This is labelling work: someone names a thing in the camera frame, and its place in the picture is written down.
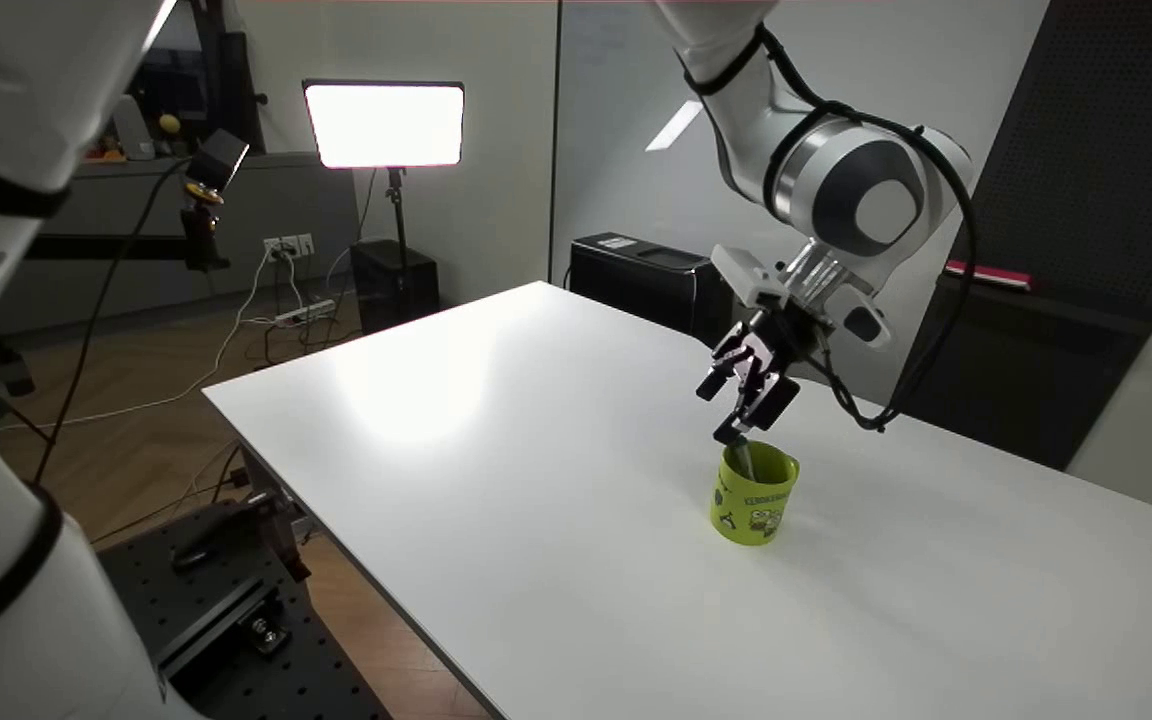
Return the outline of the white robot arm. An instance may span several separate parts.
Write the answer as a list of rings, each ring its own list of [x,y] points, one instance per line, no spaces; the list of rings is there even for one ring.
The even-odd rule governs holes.
[[[177,0],[0,0],[0,296],[59,213]],[[767,33],[776,0],[644,0],[715,132],[722,183],[824,249],[813,271],[722,281],[869,344],[875,294],[968,207],[963,150],[813,94]],[[0,720],[203,720],[149,655],[97,547],[0,458]]]

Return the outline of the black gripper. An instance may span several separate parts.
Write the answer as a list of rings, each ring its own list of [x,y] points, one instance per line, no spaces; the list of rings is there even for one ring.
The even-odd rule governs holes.
[[[827,326],[797,304],[757,304],[739,316],[721,344],[712,348],[712,370],[694,383],[701,400],[715,400],[715,392],[734,375],[739,383],[761,380],[752,400],[742,405],[742,423],[767,431],[783,410],[798,397],[798,383],[783,375],[791,366],[805,366],[815,344],[827,335]],[[715,423],[715,445],[739,445],[739,400]]]

